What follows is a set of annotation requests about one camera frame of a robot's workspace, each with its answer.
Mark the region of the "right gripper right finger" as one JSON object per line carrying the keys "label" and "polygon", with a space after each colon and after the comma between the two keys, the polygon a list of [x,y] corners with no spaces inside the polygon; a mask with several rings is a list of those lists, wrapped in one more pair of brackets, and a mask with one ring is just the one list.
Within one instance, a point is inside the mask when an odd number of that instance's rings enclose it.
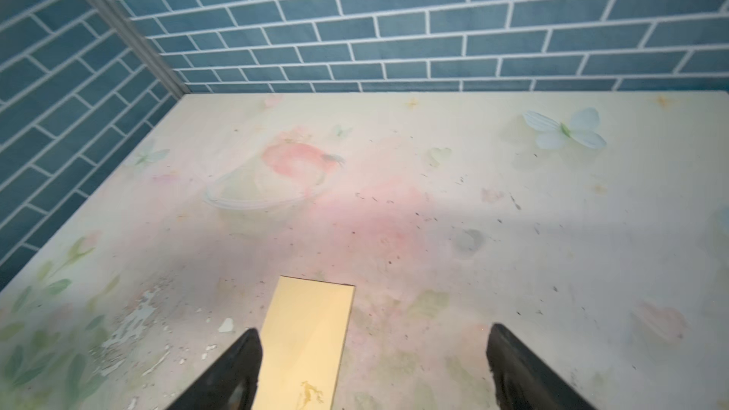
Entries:
{"label": "right gripper right finger", "polygon": [[595,410],[503,324],[494,324],[486,358],[500,409]]}

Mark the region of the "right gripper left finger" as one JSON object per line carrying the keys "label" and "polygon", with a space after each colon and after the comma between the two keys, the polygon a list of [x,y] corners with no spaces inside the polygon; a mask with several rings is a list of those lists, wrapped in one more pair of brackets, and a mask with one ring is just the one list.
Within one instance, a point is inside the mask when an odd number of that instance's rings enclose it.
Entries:
{"label": "right gripper left finger", "polygon": [[169,410],[250,410],[256,398],[263,348],[258,330],[246,330],[181,395]]}

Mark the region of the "yellow envelope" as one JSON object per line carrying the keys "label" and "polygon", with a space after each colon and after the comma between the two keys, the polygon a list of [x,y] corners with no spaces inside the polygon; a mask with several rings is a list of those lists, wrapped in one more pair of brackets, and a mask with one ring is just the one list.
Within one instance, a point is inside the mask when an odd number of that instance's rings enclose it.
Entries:
{"label": "yellow envelope", "polygon": [[354,294],[351,285],[279,278],[260,331],[254,409],[332,408]]}

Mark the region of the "left corner aluminium post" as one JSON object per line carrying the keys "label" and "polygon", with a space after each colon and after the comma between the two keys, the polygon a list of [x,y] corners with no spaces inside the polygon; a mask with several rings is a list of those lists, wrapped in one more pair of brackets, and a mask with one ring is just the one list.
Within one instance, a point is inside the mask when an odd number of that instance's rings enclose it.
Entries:
{"label": "left corner aluminium post", "polygon": [[136,29],[128,14],[113,0],[87,0],[100,17],[119,35],[149,71],[169,91],[180,100],[191,93],[186,84],[167,66],[161,55],[153,49],[149,41]]}

